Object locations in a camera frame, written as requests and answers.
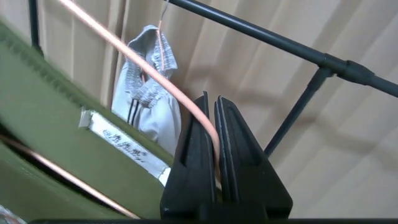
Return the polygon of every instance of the pink cable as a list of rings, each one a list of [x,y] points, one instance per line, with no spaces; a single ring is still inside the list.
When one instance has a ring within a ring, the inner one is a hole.
[[[65,171],[61,167],[57,166],[53,162],[49,161],[48,159],[44,158],[40,154],[38,154],[38,153],[34,152],[33,150],[29,149],[28,147],[26,147],[26,146],[24,146],[24,145],[22,145],[22,144],[20,144],[20,143],[18,143],[16,141],[14,141],[12,139],[9,139],[9,138],[1,135],[1,134],[0,134],[0,140],[5,142],[6,144],[14,146],[16,149],[18,149],[20,151],[30,155],[31,157],[33,157],[37,161],[41,162],[42,164],[44,164],[48,168],[50,168],[53,171],[55,171],[56,173],[60,174],[63,178],[69,180],[70,182],[72,182],[76,186],[78,186],[81,189],[83,189],[85,192],[88,192],[90,195],[96,197],[97,199],[101,200],[105,204],[109,205],[111,208],[114,208],[115,210],[119,211],[120,213],[122,213],[122,214],[124,214],[124,215],[126,215],[128,217],[139,219],[139,217],[136,214],[130,212],[129,210],[127,210],[126,208],[124,208],[120,204],[116,203],[114,200],[112,200],[112,199],[108,198],[107,196],[103,195],[101,192],[95,190],[94,188],[92,188],[88,184],[84,183],[79,178],[75,177],[74,175],[72,175],[68,171]]]
[[[206,131],[209,133],[211,141],[213,142],[214,155],[215,155],[215,168],[216,173],[220,173],[218,161],[220,159],[220,140],[216,129],[211,124],[210,120],[205,114],[198,108],[194,102],[192,102],[187,96],[185,96],[175,85],[169,82],[165,77],[159,74],[152,66],[150,66],[145,60],[140,58],[135,52],[120,41],[114,34],[110,33],[105,29],[99,22],[95,21],[89,16],[84,10],[78,7],[71,0],[58,0],[62,3],[70,12],[72,12],[77,18],[79,18],[86,25],[90,26],[97,34],[102,36],[126,57],[134,61],[140,66],[148,75],[154,80],[161,84],[170,94],[172,94],[179,102],[181,102],[196,119],[203,125]]]

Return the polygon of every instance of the black vertical pole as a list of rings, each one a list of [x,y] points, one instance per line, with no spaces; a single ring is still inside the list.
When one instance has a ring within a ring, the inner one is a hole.
[[[269,157],[272,152],[274,152],[275,148],[278,146],[282,138],[286,135],[287,131],[292,127],[293,123],[296,121],[298,116],[304,110],[307,103],[314,96],[315,92],[319,90],[322,86],[323,82],[333,75],[333,72],[329,68],[319,68],[317,72],[315,72],[314,76],[311,78],[310,82],[307,85],[307,88],[297,100],[296,104],[290,111],[290,113],[285,118],[282,125],[279,127],[278,131],[275,133],[274,137],[272,137],[271,141],[268,143],[267,147],[264,150],[264,153],[267,157]]]
[[[29,17],[30,17],[30,38],[32,39],[32,46],[43,54],[40,48],[39,39],[39,20],[37,15],[37,0],[29,0]]]

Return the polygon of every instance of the beige curtain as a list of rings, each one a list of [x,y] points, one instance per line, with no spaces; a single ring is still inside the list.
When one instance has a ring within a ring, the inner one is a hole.
[[[125,42],[157,24],[163,6],[162,0],[75,2]],[[398,83],[396,0],[201,2]],[[0,0],[0,11],[29,36],[26,0]],[[39,0],[39,16],[48,60],[109,107],[123,55],[56,1]],[[172,4],[164,34],[179,67],[172,81],[192,99],[205,90],[210,102],[218,95],[233,100],[262,147],[317,69]],[[327,80],[270,158],[294,200],[291,217],[398,217],[397,115],[397,98]]]

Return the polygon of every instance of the beige wall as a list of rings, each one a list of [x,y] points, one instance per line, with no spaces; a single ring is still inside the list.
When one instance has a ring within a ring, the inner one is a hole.
[[[157,24],[162,9],[161,0],[75,2],[124,41]],[[201,2],[398,83],[396,0]],[[109,105],[123,56],[56,1],[39,4],[46,57]],[[0,11],[29,35],[26,0],[0,0]],[[172,81],[191,98],[206,90],[210,101],[218,95],[233,100],[262,147],[317,69],[173,5],[164,33],[179,65]],[[336,77],[327,80],[271,157],[293,197],[291,217],[398,217],[397,115],[398,99]]]

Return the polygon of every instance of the clothing tag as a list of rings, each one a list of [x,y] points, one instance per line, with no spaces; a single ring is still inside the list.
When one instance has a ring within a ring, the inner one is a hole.
[[[170,167],[96,111],[81,111],[79,128],[88,128],[166,185]]]

